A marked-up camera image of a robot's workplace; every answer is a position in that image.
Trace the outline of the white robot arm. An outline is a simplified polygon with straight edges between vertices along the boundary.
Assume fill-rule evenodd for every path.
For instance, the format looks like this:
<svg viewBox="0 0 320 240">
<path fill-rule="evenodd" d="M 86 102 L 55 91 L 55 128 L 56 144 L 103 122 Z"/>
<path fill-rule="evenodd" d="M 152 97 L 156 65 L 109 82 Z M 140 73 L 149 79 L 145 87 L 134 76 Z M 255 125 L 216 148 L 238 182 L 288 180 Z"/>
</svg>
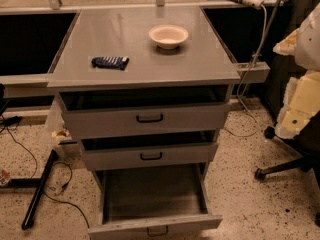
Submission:
<svg viewBox="0 0 320 240">
<path fill-rule="evenodd" d="M 289 80 L 275 126 L 278 137 L 293 139 L 320 111 L 320 4 L 273 51 L 292 55 L 307 70 L 300 79 Z"/>
</svg>

